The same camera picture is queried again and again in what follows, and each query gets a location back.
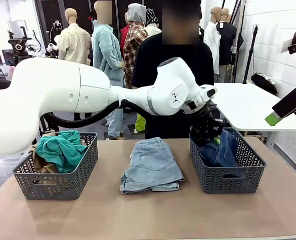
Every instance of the black t-shirt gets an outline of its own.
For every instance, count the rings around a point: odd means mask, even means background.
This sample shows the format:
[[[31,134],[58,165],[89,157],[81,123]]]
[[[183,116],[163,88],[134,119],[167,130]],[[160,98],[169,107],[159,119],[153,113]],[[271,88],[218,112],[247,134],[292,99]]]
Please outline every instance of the black t-shirt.
[[[221,35],[219,46],[219,65],[229,65],[231,64],[231,47],[233,45],[233,40],[236,38],[237,28],[234,25],[224,22],[223,28],[220,28],[220,23],[217,24],[217,30]],[[241,37],[238,48],[242,43],[243,38]]]
[[[210,48],[199,41],[196,45],[162,43],[162,33],[146,39],[139,47],[132,75],[136,88],[154,85],[158,66],[174,57],[182,58],[191,68],[198,85],[213,85],[213,61]],[[184,114],[150,116],[146,119],[146,139],[188,138],[190,124]]]

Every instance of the brown tabletop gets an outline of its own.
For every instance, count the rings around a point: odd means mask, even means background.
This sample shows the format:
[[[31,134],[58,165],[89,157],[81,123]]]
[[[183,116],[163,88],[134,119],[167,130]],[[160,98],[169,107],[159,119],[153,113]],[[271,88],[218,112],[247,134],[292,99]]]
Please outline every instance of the brown tabletop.
[[[174,192],[120,194],[136,140],[99,141],[99,160],[76,201],[26,200],[14,177],[0,190],[0,240],[147,240],[296,235],[296,174],[259,140],[267,162],[257,193],[202,192],[188,139],[169,139],[185,182]]]

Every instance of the shorts pocket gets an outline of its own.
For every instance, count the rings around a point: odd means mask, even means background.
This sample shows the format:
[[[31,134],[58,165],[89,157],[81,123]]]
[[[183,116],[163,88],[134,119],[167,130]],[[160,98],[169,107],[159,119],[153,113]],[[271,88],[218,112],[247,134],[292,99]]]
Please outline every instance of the shorts pocket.
[[[139,153],[145,169],[160,171],[170,165],[170,159],[165,147]]]

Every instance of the table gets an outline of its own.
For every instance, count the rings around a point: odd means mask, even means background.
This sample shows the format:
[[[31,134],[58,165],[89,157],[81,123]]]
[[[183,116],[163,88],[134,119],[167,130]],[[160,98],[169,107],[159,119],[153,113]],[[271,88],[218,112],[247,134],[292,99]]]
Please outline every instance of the table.
[[[120,194],[137,140],[98,141],[99,160],[76,201],[26,200],[14,177],[0,190],[0,240],[154,240],[296,236],[296,173],[254,137],[264,158],[257,193],[202,192],[188,139],[169,139],[185,176],[174,192]]]
[[[239,131],[269,132],[267,146],[272,149],[278,132],[296,131],[296,115],[292,114],[276,126],[270,126],[265,118],[280,98],[254,84],[215,83],[218,93],[213,102],[231,126]]]

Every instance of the plaid shirt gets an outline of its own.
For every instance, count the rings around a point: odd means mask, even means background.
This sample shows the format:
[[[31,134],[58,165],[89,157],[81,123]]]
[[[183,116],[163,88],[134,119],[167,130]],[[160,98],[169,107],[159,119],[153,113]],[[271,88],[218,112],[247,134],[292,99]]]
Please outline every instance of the plaid shirt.
[[[126,63],[126,73],[132,76],[134,63],[136,61],[136,52],[140,44],[148,38],[144,30],[143,22],[129,22],[129,31],[123,48],[124,62]]]

